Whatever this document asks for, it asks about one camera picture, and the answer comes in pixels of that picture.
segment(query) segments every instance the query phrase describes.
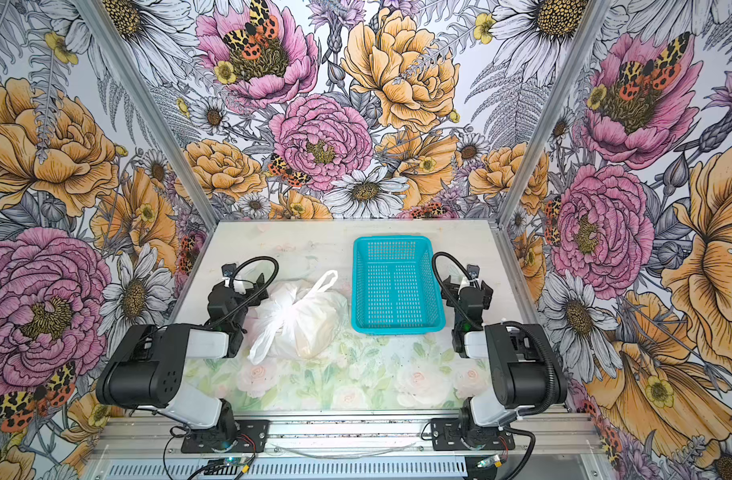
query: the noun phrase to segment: table surface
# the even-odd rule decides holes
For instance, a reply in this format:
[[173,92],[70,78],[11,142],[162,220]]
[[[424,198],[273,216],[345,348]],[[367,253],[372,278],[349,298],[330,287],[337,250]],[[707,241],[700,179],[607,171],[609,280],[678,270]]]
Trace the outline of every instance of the table surface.
[[[337,270],[332,287],[350,301],[353,242],[360,236],[424,235],[433,251],[446,251],[463,264],[480,267],[480,278],[494,290],[484,322],[521,321],[514,294],[486,220],[369,220],[221,222],[194,273],[175,322],[206,321],[207,296],[222,278],[222,265],[258,255],[273,256],[280,269],[275,282],[313,284]],[[458,273],[439,260],[441,276]],[[263,262],[241,277],[254,280],[272,266]],[[188,360],[185,378],[212,396],[226,398],[234,411],[405,410],[458,408],[490,388],[488,365],[461,359],[451,349],[454,312],[444,307],[446,328],[426,335],[370,336],[342,321],[332,344],[311,360],[266,358],[254,366],[246,355],[249,330],[234,359]]]

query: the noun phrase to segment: white cable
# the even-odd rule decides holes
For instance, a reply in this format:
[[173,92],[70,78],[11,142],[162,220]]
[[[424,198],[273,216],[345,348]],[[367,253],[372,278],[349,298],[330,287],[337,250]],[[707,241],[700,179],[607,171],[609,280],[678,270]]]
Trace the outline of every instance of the white cable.
[[303,456],[303,457],[308,457],[308,458],[339,460],[341,458],[366,458],[366,457],[374,457],[374,456],[378,456],[378,455],[383,455],[385,453],[390,453],[390,452],[401,452],[403,450],[407,450],[407,449],[409,449],[409,448],[411,448],[413,446],[416,446],[416,445],[417,445],[417,443],[414,442],[414,443],[411,443],[411,444],[406,445],[406,446],[385,448],[384,450],[377,450],[375,452],[347,453],[347,454],[343,454],[343,455],[330,455],[330,456],[326,456],[326,455],[313,455],[313,454],[310,454],[310,453],[303,452],[302,450],[297,450],[296,448],[285,448],[285,447],[279,447],[277,445],[273,445],[273,446],[269,446],[269,447],[277,448],[278,450],[283,450],[284,452],[289,452],[289,453],[293,453],[295,455],[299,455],[299,456]]

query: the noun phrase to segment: plastic bag handle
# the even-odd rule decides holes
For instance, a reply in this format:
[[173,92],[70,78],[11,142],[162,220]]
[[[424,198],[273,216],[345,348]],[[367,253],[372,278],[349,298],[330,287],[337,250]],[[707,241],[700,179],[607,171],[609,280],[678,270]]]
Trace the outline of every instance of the plastic bag handle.
[[[334,277],[328,283],[326,283],[325,285],[323,285],[323,282],[326,281],[326,277],[329,276],[329,274],[333,274]],[[307,298],[310,295],[314,295],[316,293],[323,293],[323,292],[325,292],[326,290],[328,290],[337,281],[337,278],[339,278],[339,272],[337,272],[336,270],[329,270],[328,272],[326,272],[325,274],[323,274],[323,276],[321,278],[319,278],[317,282],[315,282],[315,284],[313,285],[313,287],[310,289],[309,292],[307,292],[304,295],[303,298]]]

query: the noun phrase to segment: daisy center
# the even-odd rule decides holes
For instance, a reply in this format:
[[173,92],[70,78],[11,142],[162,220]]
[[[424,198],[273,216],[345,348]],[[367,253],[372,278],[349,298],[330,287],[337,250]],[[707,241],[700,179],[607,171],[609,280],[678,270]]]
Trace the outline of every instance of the daisy center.
[[235,73],[238,79],[245,82],[265,75],[283,78],[286,67],[288,67],[288,53],[283,49],[280,38],[267,40],[267,42],[267,46],[262,47],[259,58],[253,60],[247,60],[242,54],[234,52],[230,56],[234,71],[227,73],[226,77]]
[[102,0],[102,3],[110,15],[112,24],[124,39],[128,40],[140,33],[142,30],[140,13],[134,8],[131,0]]
[[146,294],[145,284],[141,280],[134,279],[129,282],[121,300],[121,307],[126,318],[135,319],[142,314],[145,309]]
[[545,0],[536,16],[536,26],[548,35],[572,35],[580,26],[587,0]]
[[569,325],[580,335],[587,335],[592,330],[592,318],[587,308],[578,300],[569,300],[566,304],[566,318]]
[[563,119],[558,120],[553,127],[553,137],[562,137],[564,134],[566,134],[567,129],[568,125],[566,125],[566,121]]
[[580,218],[580,231],[574,236],[574,241],[583,254],[591,254],[598,246],[598,226],[587,221],[587,215]]
[[307,150],[309,154],[313,154],[313,161],[319,165],[330,164],[334,161],[334,149],[328,148],[323,140],[312,144],[308,142]]
[[462,156],[462,160],[468,161],[478,155],[478,148],[475,145],[465,145],[462,147],[460,155]]
[[379,185],[372,184],[371,182],[353,187],[353,198],[361,202],[376,198],[378,194]]
[[732,480],[732,456],[724,453],[713,464],[718,470],[718,475],[725,480]]
[[209,109],[206,112],[206,121],[213,127],[219,126],[222,122],[222,112],[219,110]]
[[166,168],[164,168],[161,164],[153,164],[150,167],[150,174],[151,177],[155,178],[159,182],[163,182],[163,180],[166,178]]
[[49,333],[53,339],[61,338],[73,321],[70,303],[58,296],[48,302],[36,303],[30,309],[33,311],[33,320],[22,325],[20,331],[33,340],[41,333]]

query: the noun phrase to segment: white daisy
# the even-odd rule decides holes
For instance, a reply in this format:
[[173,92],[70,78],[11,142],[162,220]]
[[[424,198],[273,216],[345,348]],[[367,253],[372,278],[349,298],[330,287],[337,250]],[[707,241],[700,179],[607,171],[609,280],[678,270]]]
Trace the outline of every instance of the white daisy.
[[[94,72],[104,78],[112,65],[75,7],[76,0],[42,0],[40,8],[51,27],[65,37],[66,48],[77,54],[89,52]],[[198,45],[190,4],[183,0],[103,0],[105,10],[121,38],[129,45],[142,76],[154,86],[185,78],[182,67],[191,63],[188,47]]]
[[569,53],[588,0],[499,0],[490,32],[499,40],[494,62],[510,61],[509,77],[524,67],[524,78],[536,75],[547,84]]
[[158,249],[145,244],[133,265],[126,252],[118,263],[120,284],[111,283],[103,291],[105,302],[100,308],[103,316],[99,334],[107,334],[107,355],[118,347],[132,325],[163,324],[163,312],[173,300],[174,279]]
[[329,210],[342,218],[390,218],[404,207],[404,195],[394,195],[409,188],[408,178],[385,178],[387,167],[374,168],[368,175],[353,170],[334,180],[335,186],[323,197]]
[[236,206],[244,215],[253,219],[267,218],[270,215],[270,200],[258,192],[246,194],[238,199]]
[[637,0],[628,11],[628,32],[640,32],[642,42],[653,36],[655,44],[662,44],[684,32],[701,34],[710,19],[724,23],[732,14],[732,0]]
[[161,184],[166,180],[166,176],[171,173],[169,162],[163,156],[163,152],[151,148],[142,156],[142,168],[148,177],[158,180]]
[[709,468],[700,472],[705,480],[732,480],[732,436],[718,442],[721,448],[719,456]]
[[465,163],[478,161],[489,151],[489,142],[481,134],[462,134],[457,141],[457,151]]
[[594,308],[596,294],[592,285],[583,285],[582,279],[566,271],[566,278],[550,272],[545,278],[545,289],[540,297],[540,323],[545,327],[550,342],[563,357],[563,365],[570,372],[590,382],[593,376],[601,379],[601,368],[611,378],[622,368],[620,355],[614,350],[604,330],[617,327],[616,318],[609,312]]
[[190,120],[198,128],[211,135],[225,133],[227,107],[217,97],[205,97],[190,104]]
[[518,205],[515,207],[513,216],[510,221],[507,222],[507,231],[510,232],[510,236],[513,238],[521,236],[526,231],[526,226],[529,224],[529,217],[526,213],[526,209]]

